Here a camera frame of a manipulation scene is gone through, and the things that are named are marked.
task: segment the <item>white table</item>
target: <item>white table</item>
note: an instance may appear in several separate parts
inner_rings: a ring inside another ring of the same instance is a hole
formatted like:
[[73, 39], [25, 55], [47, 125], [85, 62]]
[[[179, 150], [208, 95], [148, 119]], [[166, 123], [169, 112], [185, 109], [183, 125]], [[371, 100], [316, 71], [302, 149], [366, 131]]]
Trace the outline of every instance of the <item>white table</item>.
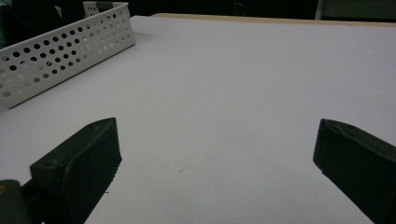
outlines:
[[133, 17], [136, 46], [0, 111], [0, 179], [116, 117], [87, 223], [371, 223], [312, 162], [320, 119], [396, 145], [396, 28]]

